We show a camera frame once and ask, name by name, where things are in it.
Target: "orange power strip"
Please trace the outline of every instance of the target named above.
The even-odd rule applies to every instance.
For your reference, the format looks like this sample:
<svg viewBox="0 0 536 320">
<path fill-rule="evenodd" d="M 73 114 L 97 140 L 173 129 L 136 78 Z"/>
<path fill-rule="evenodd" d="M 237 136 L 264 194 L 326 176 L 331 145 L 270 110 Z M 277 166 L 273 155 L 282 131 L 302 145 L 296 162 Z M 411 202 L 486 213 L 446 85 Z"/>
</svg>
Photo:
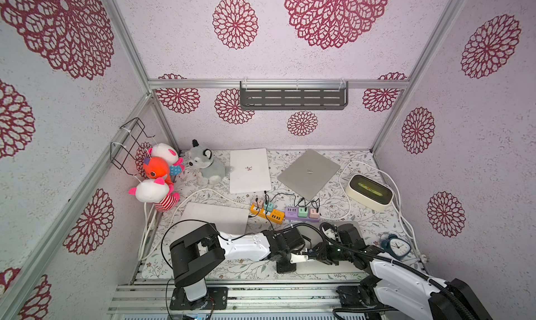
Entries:
<svg viewBox="0 0 536 320">
<path fill-rule="evenodd" d="M 283 213 L 282 211 L 278 211 L 277 209 L 272 210 L 272 212 L 270 212 L 270 215 L 267 216 L 264 209 L 260 209 L 259 211 L 259 208 L 257 208 L 255 204 L 251 205 L 249 211 L 255 216 L 260 216 L 261 218 L 270 220 L 271 222 L 277 223 L 278 225 L 282 224 L 283 219 L 285 218 L 285 213 Z"/>
</svg>

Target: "silver laptop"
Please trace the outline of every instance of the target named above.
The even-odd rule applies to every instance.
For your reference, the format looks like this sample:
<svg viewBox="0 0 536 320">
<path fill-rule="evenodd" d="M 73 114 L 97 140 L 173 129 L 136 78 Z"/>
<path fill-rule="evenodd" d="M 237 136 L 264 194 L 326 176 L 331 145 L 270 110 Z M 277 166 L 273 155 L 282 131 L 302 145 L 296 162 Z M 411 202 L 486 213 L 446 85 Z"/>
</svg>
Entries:
<svg viewBox="0 0 536 320">
<path fill-rule="evenodd" d="M 277 179 L 306 200 L 312 200 L 339 169 L 337 163 L 308 149 Z"/>
</svg>

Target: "alarm clock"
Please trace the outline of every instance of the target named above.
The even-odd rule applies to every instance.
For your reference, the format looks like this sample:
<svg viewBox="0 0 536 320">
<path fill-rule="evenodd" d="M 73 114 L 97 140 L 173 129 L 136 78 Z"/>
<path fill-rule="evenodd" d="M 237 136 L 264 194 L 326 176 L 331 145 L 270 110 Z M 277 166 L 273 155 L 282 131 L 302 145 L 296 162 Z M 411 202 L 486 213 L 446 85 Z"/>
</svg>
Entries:
<svg viewBox="0 0 536 320">
<path fill-rule="evenodd" d="M 389 255 L 398 260 L 411 252 L 411 245 L 395 234 L 390 234 L 387 240 L 382 241 L 381 246 Z"/>
<path fill-rule="evenodd" d="M 345 189 L 346 194 L 377 212 L 383 212 L 393 199 L 393 191 L 363 175 L 354 175 Z"/>
</svg>

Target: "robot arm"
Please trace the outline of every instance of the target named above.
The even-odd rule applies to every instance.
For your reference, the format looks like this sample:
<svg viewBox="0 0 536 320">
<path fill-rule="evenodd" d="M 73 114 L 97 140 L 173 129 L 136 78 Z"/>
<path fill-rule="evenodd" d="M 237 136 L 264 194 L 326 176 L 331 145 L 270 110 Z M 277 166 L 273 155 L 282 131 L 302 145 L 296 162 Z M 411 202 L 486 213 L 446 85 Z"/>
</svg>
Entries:
<svg viewBox="0 0 536 320">
<path fill-rule="evenodd" d="M 338 265 L 350 261 L 369 276 L 359 286 L 340 286 L 341 300 L 346 295 L 358 296 L 354 308 L 391 306 L 414 320 L 462 320 L 454 305 L 439 289 L 429 283 L 432 279 L 452 293 L 473 314 L 476 320 L 492 320 L 473 291 L 462 281 L 430 277 L 428 280 L 394 265 L 395 261 L 383 249 L 366 246 L 357 229 L 350 223 L 330 225 L 321 243 L 305 249 L 305 242 L 296 228 L 282 231 L 264 230 L 256 234 L 230 235 L 218 232 L 214 224 L 205 224 L 181 237 L 169 246 L 175 286 L 183 288 L 190 309 L 199 308 L 209 298 L 205 276 L 225 259 L 266 259 L 277 261 L 279 273 L 292 272 L 297 262 L 320 261 Z M 368 255 L 379 255 L 385 260 Z"/>
<path fill-rule="evenodd" d="M 225 259 L 270 259 L 277 261 L 279 271 L 292 267 L 291 251 L 303 246 L 303 237 L 296 228 L 238 236 L 217 231 L 213 223 L 207 223 L 169 246 L 175 286 L 184 288 L 194 309 L 208 297 L 205 276 Z"/>
</svg>

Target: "wall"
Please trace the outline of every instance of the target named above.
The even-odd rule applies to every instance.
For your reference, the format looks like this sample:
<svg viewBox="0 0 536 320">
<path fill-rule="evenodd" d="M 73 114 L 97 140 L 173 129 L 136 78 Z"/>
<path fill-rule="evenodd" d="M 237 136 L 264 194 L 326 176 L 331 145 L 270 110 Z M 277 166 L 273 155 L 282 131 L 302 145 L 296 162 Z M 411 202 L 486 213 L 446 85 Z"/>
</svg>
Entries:
<svg viewBox="0 0 536 320">
<path fill-rule="evenodd" d="M 533 2 L 468 0 L 377 154 L 432 273 L 494 319 L 536 312 Z"/>
<path fill-rule="evenodd" d="M 0 9 L 1 295 L 143 91 L 100 0 L 0 0 Z M 99 311 L 97 286 L 127 282 L 133 262 L 120 251 L 143 224 L 143 213 L 128 212 L 137 204 L 122 194 L 136 183 L 128 181 L 99 185 L 114 202 L 114 228 L 87 256 L 60 252 L 35 291 L 38 309 L 31 301 L 20 318 L 61 318 L 82 303 Z M 90 289 L 76 300 L 83 282 Z"/>
<path fill-rule="evenodd" d="M 143 147 L 153 145 L 154 140 L 167 143 L 152 109 L 141 118 L 145 132 L 155 135 L 153 139 L 142 134 L 139 142 Z M 125 143 L 127 147 L 132 144 L 132 139 Z M 136 174 L 144 154 L 138 145 L 133 152 L 136 163 L 129 157 L 125 165 L 128 172 Z M 128 194 L 137 184 L 124 170 L 111 166 L 97 185 L 92 200 L 45 271 L 52 297 L 45 320 L 102 319 L 117 285 L 130 283 L 137 270 L 144 224 L 143 204 Z M 103 232 L 89 233 L 88 224 Z"/>
<path fill-rule="evenodd" d="M 151 78 L 405 79 L 447 0 L 117 2 Z M 254 115 L 236 91 L 158 95 L 182 147 L 368 149 L 398 93 L 354 89 L 345 111 Z"/>
</svg>

